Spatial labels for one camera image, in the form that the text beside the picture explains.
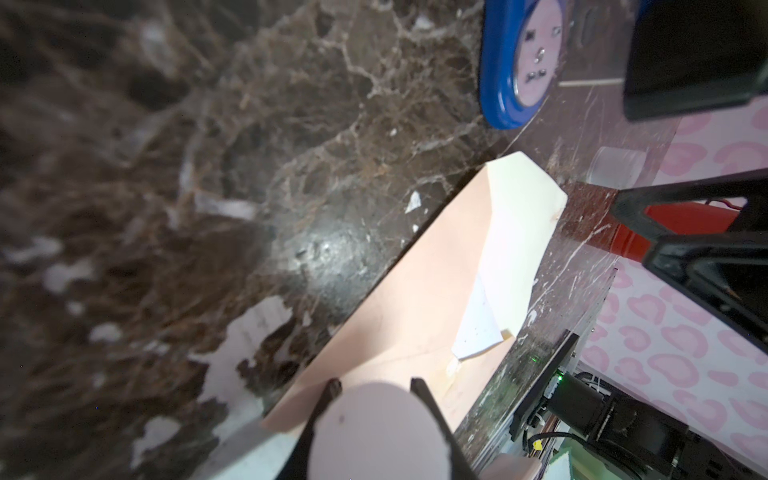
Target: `envelope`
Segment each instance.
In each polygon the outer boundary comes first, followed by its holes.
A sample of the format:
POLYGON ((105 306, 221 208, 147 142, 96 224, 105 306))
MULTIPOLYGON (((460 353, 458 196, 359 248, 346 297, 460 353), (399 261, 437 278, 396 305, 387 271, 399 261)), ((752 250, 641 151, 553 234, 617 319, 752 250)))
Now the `envelope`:
POLYGON ((455 430, 525 322, 567 201, 522 152, 488 162, 296 377, 263 426, 288 432, 302 425, 331 378, 344 389, 373 381, 408 389, 421 377, 455 430), (465 315, 478 284, 487 305, 475 310, 484 313, 465 315), (502 341, 459 360, 452 350, 462 322, 465 338, 473 327, 467 322, 487 330, 488 316, 502 341))

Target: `cable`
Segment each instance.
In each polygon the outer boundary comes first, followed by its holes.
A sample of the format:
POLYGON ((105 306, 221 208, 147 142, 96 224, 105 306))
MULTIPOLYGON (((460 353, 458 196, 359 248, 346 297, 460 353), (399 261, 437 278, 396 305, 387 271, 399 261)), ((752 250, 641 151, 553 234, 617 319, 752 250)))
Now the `cable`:
POLYGON ((566 438, 566 439, 573 439, 581 444, 581 446, 586 447, 587 442, 580 436, 574 435, 573 433, 568 432, 545 432, 545 433, 538 433, 536 435, 528 437, 528 451, 533 451, 533 444, 537 440, 543 440, 543 439, 556 439, 558 437, 566 438))

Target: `red object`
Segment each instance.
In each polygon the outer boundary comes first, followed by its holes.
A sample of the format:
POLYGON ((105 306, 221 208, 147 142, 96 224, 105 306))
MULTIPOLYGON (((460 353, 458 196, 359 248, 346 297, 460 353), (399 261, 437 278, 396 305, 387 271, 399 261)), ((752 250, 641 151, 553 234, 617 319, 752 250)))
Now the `red object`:
MULTIPOLYGON (((697 203, 653 205, 645 210, 646 215, 666 228, 681 235, 722 233, 728 230, 739 216, 738 210, 714 207, 697 203)), ((642 262, 650 242, 640 235, 619 225, 611 242, 611 253, 642 262)))

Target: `white paper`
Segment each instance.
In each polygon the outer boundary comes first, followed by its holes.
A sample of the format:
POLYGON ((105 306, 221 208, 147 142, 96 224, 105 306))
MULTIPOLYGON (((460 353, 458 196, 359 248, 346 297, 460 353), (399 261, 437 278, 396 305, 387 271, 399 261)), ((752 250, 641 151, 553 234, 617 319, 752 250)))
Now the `white paper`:
POLYGON ((463 360, 502 341, 504 339, 485 295, 483 282, 477 275, 451 351, 456 358, 463 360))

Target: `white round object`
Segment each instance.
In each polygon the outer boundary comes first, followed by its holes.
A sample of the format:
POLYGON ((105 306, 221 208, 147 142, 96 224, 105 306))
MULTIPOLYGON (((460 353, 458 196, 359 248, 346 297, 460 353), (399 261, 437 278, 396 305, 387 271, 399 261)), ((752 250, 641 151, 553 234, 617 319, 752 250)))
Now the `white round object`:
POLYGON ((422 401, 396 385, 345 391, 315 423, 309 480, 448 480, 451 450, 422 401))
POLYGON ((558 67, 563 40, 563 11, 557 0, 539 0, 523 24, 512 72, 515 97, 524 107, 547 93, 558 67))

